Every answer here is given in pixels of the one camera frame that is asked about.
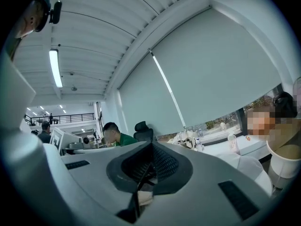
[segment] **white ceiling panel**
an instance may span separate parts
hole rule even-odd
[[[52,6],[56,1],[50,0]],[[26,36],[14,63],[37,95],[55,94],[63,100],[64,95],[103,95],[141,32],[180,0],[60,1],[60,22],[46,24],[43,31]],[[63,88],[55,86],[50,49],[59,50]]]

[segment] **window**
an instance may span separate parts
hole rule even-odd
[[[274,96],[282,91],[283,89],[280,84],[267,94],[237,111],[212,121],[187,127],[188,136],[200,138],[204,145],[213,145],[226,141],[230,133],[235,134],[237,137],[247,135],[246,115],[248,110],[262,106],[273,106]],[[157,140],[161,142],[171,142],[176,135],[177,133],[162,135],[157,137]]]

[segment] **balcony railing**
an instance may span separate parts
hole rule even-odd
[[[48,121],[50,124],[64,124],[71,122],[95,120],[94,113],[76,115],[54,115],[52,121],[50,121],[49,116],[29,117],[28,115],[25,115],[24,119],[30,126],[40,126],[44,121]]]

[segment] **short black hair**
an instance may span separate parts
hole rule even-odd
[[[120,132],[118,129],[118,126],[113,122],[108,122],[104,125],[103,131],[106,131],[106,130],[115,130],[117,132]]]
[[[48,127],[50,127],[50,123],[48,121],[43,121],[43,123],[42,123],[42,129],[46,130]]]

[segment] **office chair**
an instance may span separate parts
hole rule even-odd
[[[149,128],[145,121],[135,125],[134,138],[138,141],[152,141],[154,136],[153,129]]]

